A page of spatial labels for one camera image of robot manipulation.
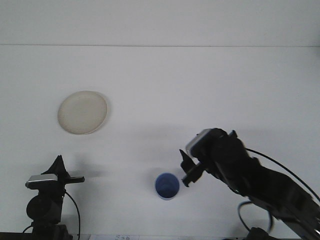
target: white plate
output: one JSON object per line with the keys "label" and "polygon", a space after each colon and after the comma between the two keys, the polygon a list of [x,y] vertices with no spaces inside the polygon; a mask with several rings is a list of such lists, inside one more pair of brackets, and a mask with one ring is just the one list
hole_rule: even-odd
{"label": "white plate", "polygon": [[107,103],[95,91],[78,91],[60,105],[60,126],[72,134],[89,134],[97,130],[107,116]]}

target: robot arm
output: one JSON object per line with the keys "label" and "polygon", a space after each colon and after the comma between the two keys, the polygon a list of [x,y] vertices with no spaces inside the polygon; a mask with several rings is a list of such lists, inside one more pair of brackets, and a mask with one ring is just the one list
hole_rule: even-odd
{"label": "robot arm", "polygon": [[290,177],[250,157],[235,131],[227,134],[219,128],[205,129],[186,146],[187,154],[180,152],[185,186],[206,171],[282,220],[302,239],[320,240],[320,207]]}

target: blue cup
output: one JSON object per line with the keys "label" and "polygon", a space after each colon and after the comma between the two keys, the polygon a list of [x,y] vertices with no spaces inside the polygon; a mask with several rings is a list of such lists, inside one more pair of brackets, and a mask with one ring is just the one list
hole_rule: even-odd
{"label": "blue cup", "polygon": [[179,192],[178,178],[169,172],[160,174],[154,183],[155,191],[163,200],[171,200]]}

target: white wall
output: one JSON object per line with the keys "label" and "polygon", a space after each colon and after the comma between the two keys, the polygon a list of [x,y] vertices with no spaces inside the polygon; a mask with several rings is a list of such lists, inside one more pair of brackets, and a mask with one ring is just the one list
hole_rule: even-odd
{"label": "white wall", "polygon": [[[30,224],[36,192],[24,183],[62,154],[86,177],[67,186],[83,233],[245,236],[236,212],[245,199],[212,176],[171,201],[154,193],[159,173],[182,178],[178,150],[204,128],[235,129],[319,193],[320,48],[286,47],[319,46],[319,10],[295,0],[0,1],[0,231]],[[57,111],[81,90],[104,94],[109,112],[78,136]],[[268,224],[258,208],[244,217]],[[68,199],[62,222],[77,231]],[[272,236],[297,237],[280,222]]]}
{"label": "white wall", "polygon": [[319,46],[319,0],[1,0],[1,44]]}

